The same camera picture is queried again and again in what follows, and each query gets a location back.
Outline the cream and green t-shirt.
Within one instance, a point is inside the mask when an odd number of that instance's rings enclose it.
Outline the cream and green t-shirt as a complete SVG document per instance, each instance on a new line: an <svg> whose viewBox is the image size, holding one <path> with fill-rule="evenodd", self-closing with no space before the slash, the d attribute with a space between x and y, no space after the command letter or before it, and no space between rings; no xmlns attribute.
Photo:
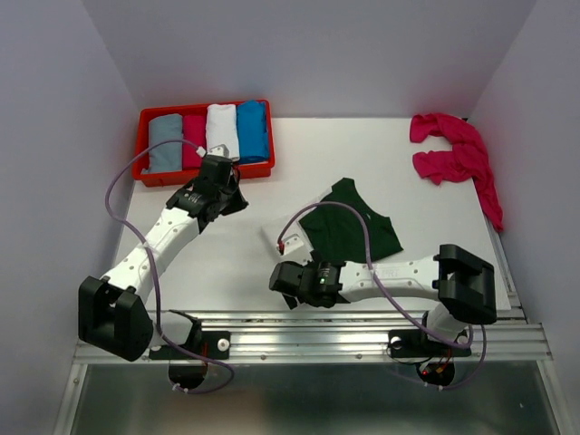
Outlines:
<svg viewBox="0 0 580 435"><path fill-rule="evenodd" d="M344 203L358 212L365 222L370 239L371 259L377 262L403 250L391 219L371 209L355 187L353 179L335 182L314 203L333 201ZM261 233L274 254L283 252L283 239L298 234L325 260L366 261L365 242L358 218L349 210L337 206L321 206L304 213L292 222L290 216L277 218L261 227Z"/></svg>

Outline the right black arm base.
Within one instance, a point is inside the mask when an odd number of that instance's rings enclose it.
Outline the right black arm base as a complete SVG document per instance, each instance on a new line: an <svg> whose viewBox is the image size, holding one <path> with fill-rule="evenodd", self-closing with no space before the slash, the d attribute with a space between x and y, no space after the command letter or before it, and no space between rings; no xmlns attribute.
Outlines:
<svg viewBox="0 0 580 435"><path fill-rule="evenodd" d="M472 325L462 324L450 338L441 341L418 327L418 324L425 327L422 318L410 321L403 317L403 320L405 326L390 329L383 344L384 351L392 359L420 362L436 357L471 356L471 344L474 339Z"/></svg>

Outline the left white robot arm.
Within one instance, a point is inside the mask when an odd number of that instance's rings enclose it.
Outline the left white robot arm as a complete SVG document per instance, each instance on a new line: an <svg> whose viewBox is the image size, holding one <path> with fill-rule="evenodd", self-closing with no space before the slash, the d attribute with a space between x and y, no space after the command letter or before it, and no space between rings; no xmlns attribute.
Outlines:
<svg viewBox="0 0 580 435"><path fill-rule="evenodd" d="M198 175L179 188L161 210L148 234L123 220L139 240L128 255L102 277L86 277L78 292L80 340L134 362L146 350L166 344L180 356L195 355L202 336L195 318L169 313L174 332L162 332L161 312L146 303L160 296L160 277L180 251L220 216L244 210L239 172L231 159L207 155Z"/></svg>

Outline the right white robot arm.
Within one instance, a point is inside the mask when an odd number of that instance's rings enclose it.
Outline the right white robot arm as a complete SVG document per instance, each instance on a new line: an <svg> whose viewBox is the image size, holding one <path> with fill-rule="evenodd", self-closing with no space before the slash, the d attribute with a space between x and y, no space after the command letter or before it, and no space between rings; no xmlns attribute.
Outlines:
<svg viewBox="0 0 580 435"><path fill-rule="evenodd" d="M470 325L498 319L494 266L456 245L441 245L438 254L419 260L370 266L318 255L303 265L283 261L275 266L268 287L291 309L385 298L402 312L400 298L433 301L436 305L424 319L413 322L419 329L418 346L426 353L438 353Z"/></svg>

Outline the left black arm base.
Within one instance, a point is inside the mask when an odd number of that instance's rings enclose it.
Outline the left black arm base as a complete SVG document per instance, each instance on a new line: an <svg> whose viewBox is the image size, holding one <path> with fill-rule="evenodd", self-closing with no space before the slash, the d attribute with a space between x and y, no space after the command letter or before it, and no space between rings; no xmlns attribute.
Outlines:
<svg viewBox="0 0 580 435"><path fill-rule="evenodd" d="M205 330L197 317L177 310L161 314L163 332L177 346L204 358L224 361L229 358L231 333L226 330ZM167 344L157 330L150 342L151 360L192 360L192 357Z"/></svg>

